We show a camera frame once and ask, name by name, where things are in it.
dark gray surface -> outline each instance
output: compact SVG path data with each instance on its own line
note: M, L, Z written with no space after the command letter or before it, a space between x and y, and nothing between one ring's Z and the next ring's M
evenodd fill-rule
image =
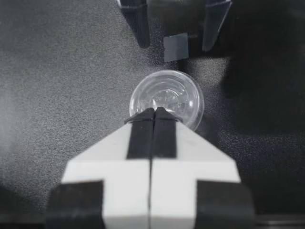
M67 161L123 125L152 61L115 1L0 0L0 212L42 212Z
M141 50L115 1L0 0L0 212L42 213L66 162L123 124L140 80L180 67L205 96L198 132L236 159L257 212L304 213L305 5L234 10L231 58L160 64L162 44Z

textured surface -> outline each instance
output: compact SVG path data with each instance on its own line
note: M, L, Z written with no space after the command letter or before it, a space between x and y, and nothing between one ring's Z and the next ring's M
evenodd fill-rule
M180 68L205 95L198 132L236 159L260 213L305 212L303 2L235 1L232 58ZM152 44L138 47L115 1L0 0L0 212L42 213L66 162L123 124L140 80L177 69Z

clear plastic cup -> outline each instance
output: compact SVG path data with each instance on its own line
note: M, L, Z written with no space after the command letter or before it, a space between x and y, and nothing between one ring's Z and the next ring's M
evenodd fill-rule
M196 130L203 116L204 99L198 83L189 75L163 70L146 76L133 91L129 114L133 116L147 108L164 107Z

black object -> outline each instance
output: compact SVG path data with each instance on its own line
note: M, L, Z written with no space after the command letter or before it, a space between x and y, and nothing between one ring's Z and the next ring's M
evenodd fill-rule
M146 0L121 0L121 11L141 48L150 45Z
M104 229L103 182L58 185L51 191L46 229Z
M254 208L250 191L238 183L197 181L195 229L251 229Z

plastic cup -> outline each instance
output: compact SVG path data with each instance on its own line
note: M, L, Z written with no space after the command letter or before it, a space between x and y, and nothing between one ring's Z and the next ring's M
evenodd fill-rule
M146 76L133 91L129 114L164 107L196 130L203 116L204 98L198 83L188 74L163 70Z

